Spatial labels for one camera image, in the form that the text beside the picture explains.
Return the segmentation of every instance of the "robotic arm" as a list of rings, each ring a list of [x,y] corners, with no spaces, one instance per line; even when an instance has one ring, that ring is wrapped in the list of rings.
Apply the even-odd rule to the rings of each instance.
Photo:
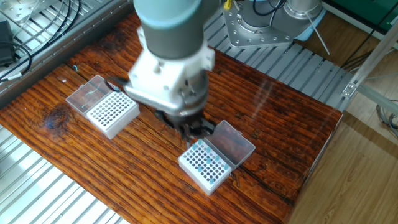
[[[298,27],[308,28],[308,15],[317,17],[322,9],[320,0],[279,0],[278,6],[281,1],[284,10],[267,16],[254,13],[253,1],[244,1],[242,5],[245,3],[247,7],[239,10],[237,19],[244,21],[242,28],[253,35],[261,35],[258,30],[267,32],[272,27],[281,30],[284,37],[295,37],[303,32]],[[257,2],[258,11],[272,9],[267,1]],[[206,71],[212,71],[215,64],[215,51],[208,47],[203,26],[220,3],[219,0],[134,0],[142,23],[137,33],[143,50],[129,72],[124,89],[131,98],[156,108],[156,117],[187,141],[211,135],[215,128],[215,123],[206,120],[203,114],[208,99]]]

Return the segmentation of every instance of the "wooden floor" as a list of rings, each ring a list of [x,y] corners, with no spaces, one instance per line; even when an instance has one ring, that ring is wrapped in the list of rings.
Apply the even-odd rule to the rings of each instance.
[[[367,34],[328,13],[319,31],[330,49],[313,35],[301,43],[337,65],[355,51]],[[358,52],[373,49],[371,38]],[[371,77],[398,72],[398,51],[385,56]],[[398,99],[398,75],[366,84]],[[377,117],[376,104],[357,94],[297,204],[290,223],[398,223],[398,140]]]

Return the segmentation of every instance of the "wooden table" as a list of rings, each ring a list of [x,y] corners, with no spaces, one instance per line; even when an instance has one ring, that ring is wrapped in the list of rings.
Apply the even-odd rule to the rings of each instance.
[[[206,116],[257,148],[208,197],[178,166],[185,143],[152,109],[140,105],[109,140],[65,101],[96,74],[127,77],[139,24],[120,22],[0,111],[0,124],[131,223],[285,223],[342,114],[217,52]]]

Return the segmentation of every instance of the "hinged lid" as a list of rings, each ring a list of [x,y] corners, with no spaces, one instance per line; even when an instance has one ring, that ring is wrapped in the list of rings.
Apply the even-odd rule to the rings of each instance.
[[[236,169],[256,148],[226,121],[218,124],[214,133],[205,138],[205,142],[232,169]]]
[[[72,93],[67,98],[67,102],[85,116],[90,108],[94,107],[110,92],[112,90],[106,86],[105,79],[100,75],[96,75],[86,84],[79,87],[76,92]]]

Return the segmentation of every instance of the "plastic box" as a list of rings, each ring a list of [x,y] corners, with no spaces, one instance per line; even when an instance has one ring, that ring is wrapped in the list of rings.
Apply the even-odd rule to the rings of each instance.
[[[178,163],[207,195],[211,195],[255,148],[228,122],[222,121],[213,135],[199,139],[178,158]]]
[[[138,104],[124,93],[117,93],[96,75],[67,98],[67,102],[109,139],[115,137],[140,111]]]

